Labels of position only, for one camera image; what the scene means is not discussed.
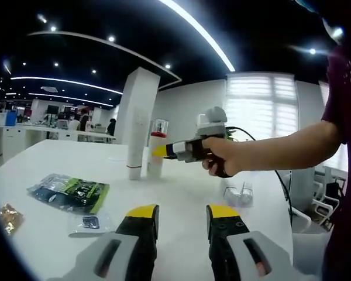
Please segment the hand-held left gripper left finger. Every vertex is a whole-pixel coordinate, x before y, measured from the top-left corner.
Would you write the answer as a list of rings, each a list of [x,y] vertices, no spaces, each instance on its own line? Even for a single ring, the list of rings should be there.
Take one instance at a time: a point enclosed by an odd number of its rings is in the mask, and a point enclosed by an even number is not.
[[[77,255],[72,280],[150,280],[157,258],[159,206],[130,210],[116,231]]]

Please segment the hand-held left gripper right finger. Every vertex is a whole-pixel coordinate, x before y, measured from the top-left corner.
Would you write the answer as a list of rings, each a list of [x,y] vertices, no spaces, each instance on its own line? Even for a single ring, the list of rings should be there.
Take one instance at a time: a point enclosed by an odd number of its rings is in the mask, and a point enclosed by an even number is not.
[[[215,280],[298,280],[289,254],[259,231],[249,231],[230,206],[207,205],[209,259]]]

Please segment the person's right hand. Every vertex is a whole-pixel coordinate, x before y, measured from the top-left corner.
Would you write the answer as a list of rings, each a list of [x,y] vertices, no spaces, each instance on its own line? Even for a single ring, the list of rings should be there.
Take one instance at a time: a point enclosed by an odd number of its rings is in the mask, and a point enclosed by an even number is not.
[[[223,168],[228,176],[234,176],[250,168],[248,154],[245,152],[246,145],[243,143],[210,137],[202,141],[202,146],[204,149],[209,149],[216,157],[222,159],[221,165],[214,163],[212,166],[210,166],[211,158],[203,161],[204,169],[208,170],[211,176],[217,176],[219,167]]]

